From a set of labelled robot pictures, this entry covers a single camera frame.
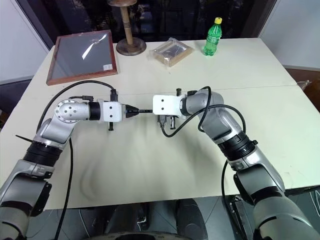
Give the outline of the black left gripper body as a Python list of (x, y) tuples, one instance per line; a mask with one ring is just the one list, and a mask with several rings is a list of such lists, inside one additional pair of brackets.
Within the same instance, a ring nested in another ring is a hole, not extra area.
[(114, 130), (114, 123), (120, 121), (120, 103), (118, 93), (115, 89), (110, 91), (110, 101), (108, 102), (108, 130)]

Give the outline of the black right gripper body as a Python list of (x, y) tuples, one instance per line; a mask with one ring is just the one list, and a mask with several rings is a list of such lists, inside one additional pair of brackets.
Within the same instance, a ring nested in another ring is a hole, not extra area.
[(170, 99), (170, 129), (176, 129), (176, 118), (180, 118), (182, 116), (181, 113), (181, 101), (182, 101), (182, 89), (176, 89), (176, 97), (171, 96)]

